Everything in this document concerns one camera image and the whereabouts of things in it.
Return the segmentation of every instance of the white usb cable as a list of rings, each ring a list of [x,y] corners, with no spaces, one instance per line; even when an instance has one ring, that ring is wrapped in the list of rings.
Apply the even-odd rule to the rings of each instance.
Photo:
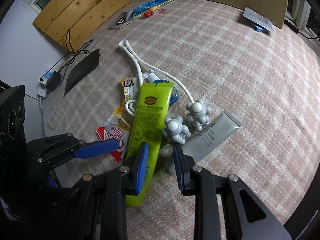
[[[40,107],[41,107],[41,110],[42,110],[42,97],[40,97]]]
[[[171,80],[173,80],[174,82],[176,82],[178,84],[178,86],[180,86],[182,88],[182,90],[187,94],[189,100],[191,101],[191,103],[193,104],[195,101],[193,100],[190,92],[188,91],[188,89],[177,79],[175,78],[174,76],[168,74],[167,72],[157,68],[157,67],[154,67],[146,62],[144,62],[136,53],[135,51],[131,48],[130,46],[130,43],[129,41],[127,40],[123,40],[121,42],[119,42],[119,48],[121,50],[123,50],[131,59],[132,61],[134,62],[136,68],[137,68],[137,72],[138,72],[138,80],[139,80],[139,84],[140,86],[142,86],[143,84],[143,80],[142,80],[142,71],[141,71],[141,67],[139,65],[142,64],[144,65],[145,67],[149,68],[149,69],[152,69],[152,70],[155,70],[155,71],[159,71],[160,73],[162,73],[163,75],[165,75],[167,78],[170,78]],[[125,109],[126,111],[131,114],[131,115],[134,115],[135,113],[135,109],[133,108],[132,104],[135,103],[136,101],[135,100],[129,100],[126,102],[125,104]]]

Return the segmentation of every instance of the plaid carpet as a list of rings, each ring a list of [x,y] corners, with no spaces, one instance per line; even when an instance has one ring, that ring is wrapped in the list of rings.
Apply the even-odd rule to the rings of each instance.
[[[320,160],[319,47],[285,25],[270,35],[255,32],[239,9],[227,5],[175,0],[164,8],[166,14],[138,19],[122,30],[108,29],[113,16],[95,31],[90,50],[100,48],[100,66],[65,97],[65,81],[49,95],[50,124],[57,134],[98,139],[96,128],[121,103],[118,81],[136,75],[117,48],[127,39],[142,59],[177,77],[195,99],[205,99],[211,119],[228,109],[242,121],[243,127],[200,164],[220,176],[238,174],[285,223]],[[169,116],[186,114],[188,100],[179,92]],[[160,164],[170,150],[161,150]],[[115,166],[108,155],[67,164],[74,181]],[[129,239],[192,239],[194,198],[182,197],[176,177],[161,180],[164,175],[158,172],[141,207],[128,208]]]

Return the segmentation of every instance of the green tube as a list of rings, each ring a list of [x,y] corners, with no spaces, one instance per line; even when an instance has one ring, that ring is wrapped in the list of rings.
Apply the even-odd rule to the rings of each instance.
[[[135,153],[141,142],[149,145],[146,179],[137,196],[126,196],[129,206],[140,206],[151,182],[160,150],[162,130],[166,119],[173,83],[145,83],[141,86],[134,116],[127,157]]]

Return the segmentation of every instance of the electrical outlet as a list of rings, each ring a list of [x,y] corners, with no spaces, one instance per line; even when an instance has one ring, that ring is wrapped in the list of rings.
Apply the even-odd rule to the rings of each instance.
[[[46,73],[43,77],[39,78],[39,82],[43,85],[46,85],[47,81],[49,80],[49,78],[52,75],[53,70],[49,71],[48,73]]]
[[[40,97],[45,98],[45,97],[47,96],[47,92],[48,92],[48,90],[47,90],[45,87],[39,86],[38,91],[37,91],[37,94],[38,94]]]

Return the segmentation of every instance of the gray toy figure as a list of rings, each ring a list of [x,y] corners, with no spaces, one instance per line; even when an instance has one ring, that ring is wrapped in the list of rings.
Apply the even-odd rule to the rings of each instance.
[[[186,108],[190,112],[186,115],[186,118],[189,122],[192,122],[197,131],[201,131],[202,126],[209,125],[208,114],[211,114],[211,108],[206,106],[202,99],[198,99],[193,104],[187,104]]]
[[[176,119],[166,118],[164,120],[165,127],[162,131],[163,136],[172,142],[185,144],[185,138],[189,138],[191,133],[186,125],[182,124],[182,116],[177,116]]]

